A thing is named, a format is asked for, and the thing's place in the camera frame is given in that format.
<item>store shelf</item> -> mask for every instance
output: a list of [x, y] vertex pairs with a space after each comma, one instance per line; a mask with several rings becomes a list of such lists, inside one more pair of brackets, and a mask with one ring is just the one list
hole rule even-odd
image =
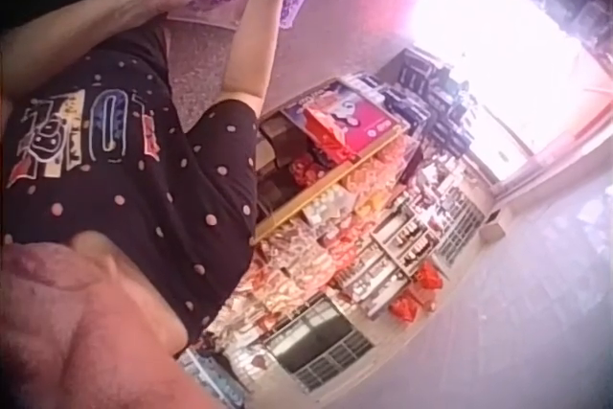
[[363, 302], [369, 297], [371, 297], [373, 293], [376, 292], [376, 290], [381, 286], [381, 284], [384, 283], [388, 278], [390, 278], [392, 274], [396, 271], [397, 267], [390, 262], [390, 264], [386, 268], [381, 270], [381, 273], [371, 279], [370, 290], [366, 294], [362, 294], [356, 302]]
[[369, 310], [366, 312], [366, 316], [368, 316], [370, 319], [374, 319], [381, 310], [387, 308], [387, 306], [391, 304], [392, 301], [394, 301], [398, 293], [405, 286], [407, 286], [407, 284], [408, 280], [396, 280], [395, 282], [387, 286], [385, 289], [383, 289], [381, 292], [379, 292], [379, 295], [376, 297], [374, 305], [371, 306], [371, 308], [369, 308]]
[[360, 270], [355, 275], [353, 275], [351, 278], [349, 278], [346, 282], [343, 283], [343, 289], [349, 287], [357, 280], [362, 278], [371, 268], [373, 268], [373, 265], [375, 265], [378, 261], [381, 260], [383, 256], [385, 256], [385, 253], [382, 250], [379, 251], [380, 252], [377, 256], [373, 257], [362, 268], [360, 268]]
[[271, 216], [267, 217], [256, 226], [256, 242], [268, 237], [277, 227], [298, 214], [318, 195], [325, 192], [332, 185], [338, 183], [341, 179], [347, 176], [350, 172], [357, 169], [373, 155], [394, 141], [398, 136], [402, 135], [402, 133], [403, 131], [400, 127], [390, 130], [388, 133], [384, 134], [381, 136], [381, 138], [369, 145], [363, 152], [361, 152], [359, 155], [359, 160], [357, 160], [355, 163], [347, 161], [342, 165], [339, 165], [311, 187], [298, 193], [282, 207], [276, 210]]

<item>gray floor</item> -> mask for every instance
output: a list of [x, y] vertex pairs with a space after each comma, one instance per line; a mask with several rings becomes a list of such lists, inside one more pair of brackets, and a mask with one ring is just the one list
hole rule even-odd
[[[281, 31], [265, 110], [331, 77], [374, 72], [408, 44], [416, 0], [306, 0]], [[232, 33], [169, 22], [170, 79], [179, 115], [192, 125], [218, 91]]]
[[611, 184], [519, 219], [420, 335], [330, 409], [613, 407]]

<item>shelf display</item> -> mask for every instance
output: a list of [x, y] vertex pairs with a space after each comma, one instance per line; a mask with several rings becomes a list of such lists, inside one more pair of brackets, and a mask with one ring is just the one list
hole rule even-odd
[[[471, 206], [458, 187], [464, 164], [433, 129], [389, 114], [386, 92], [368, 75], [345, 76], [262, 121], [256, 256], [209, 327], [222, 340], [286, 359], [271, 337], [322, 296], [372, 321], [390, 311], [410, 322], [436, 307], [435, 263], [453, 262]], [[290, 373], [316, 388], [312, 373], [328, 353]]]

